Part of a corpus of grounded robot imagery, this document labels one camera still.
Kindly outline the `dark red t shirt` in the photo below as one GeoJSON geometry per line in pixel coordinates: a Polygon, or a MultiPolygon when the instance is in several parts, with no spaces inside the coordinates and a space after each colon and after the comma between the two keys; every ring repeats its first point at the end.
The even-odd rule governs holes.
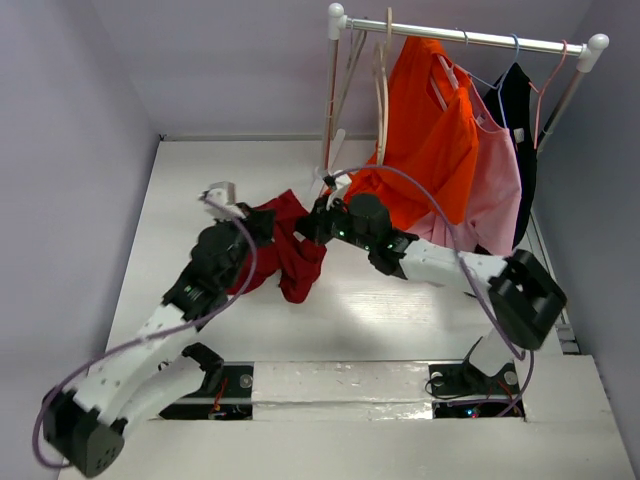
{"type": "Polygon", "coordinates": [[[296,221],[306,216],[307,210],[292,190],[272,198],[257,209],[274,210],[276,213],[273,242],[258,248],[256,270],[245,292],[257,289],[267,278],[279,273],[283,297],[290,303],[300,304],[320,277],[327,249],[295,233],[296,221]]]}

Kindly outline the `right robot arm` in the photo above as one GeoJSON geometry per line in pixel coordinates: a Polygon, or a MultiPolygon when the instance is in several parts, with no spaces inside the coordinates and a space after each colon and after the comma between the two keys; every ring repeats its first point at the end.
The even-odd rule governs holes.
{"type": "Polygon", "coordinates": [[[472,347],[460,368],[462,384],[482,392],[499,371],[522,353],[544,344],[567,303],[564,291],[530,252],[491,256],[458,252],[393,227],[389,211],[372,194],[350,203],[327,197],[296,222],[297,231],[318,245],[341,240],[367,251],[380,273],[473,295],[492,330],[472,347]]]}

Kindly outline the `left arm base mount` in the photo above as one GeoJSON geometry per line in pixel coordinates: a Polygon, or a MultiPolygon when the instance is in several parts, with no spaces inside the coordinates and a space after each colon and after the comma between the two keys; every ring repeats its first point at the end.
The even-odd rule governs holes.
{"type": "Polygon", "coordinates": [[[251,420],[254,364],[226,363],[202,343],[187,346],[182,355],[199,364],[201,386],[159,413],[164,420],[251,420]]]}

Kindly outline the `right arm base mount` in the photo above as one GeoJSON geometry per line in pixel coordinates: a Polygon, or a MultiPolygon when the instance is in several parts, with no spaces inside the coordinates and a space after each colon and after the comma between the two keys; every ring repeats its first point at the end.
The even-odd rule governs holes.
{"type": "Polygon", "coordinates": [[[524,415],[512,352],[485,337],[463,359],[431,364],[425,391],[432,399],[436,419],[524,415]]]}

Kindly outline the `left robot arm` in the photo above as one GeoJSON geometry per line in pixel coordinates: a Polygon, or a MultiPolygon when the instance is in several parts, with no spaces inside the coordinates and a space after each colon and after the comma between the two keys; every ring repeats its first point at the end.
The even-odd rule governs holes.
{"type": "Polygon", "coordinates": [[[228,292],[242,269],[256,269],[276,213],[244,203],[214,208],[221,218],[201,231],[189,263],[135,338],[88,361],[43,398],[32,435],[41,465],[51,465],[40,450],[46,441],[65,467],[95,478],[114,463],[138,421],[183,395],[219,388],[224,361],[196,337],[234,303],[228,292]]]}

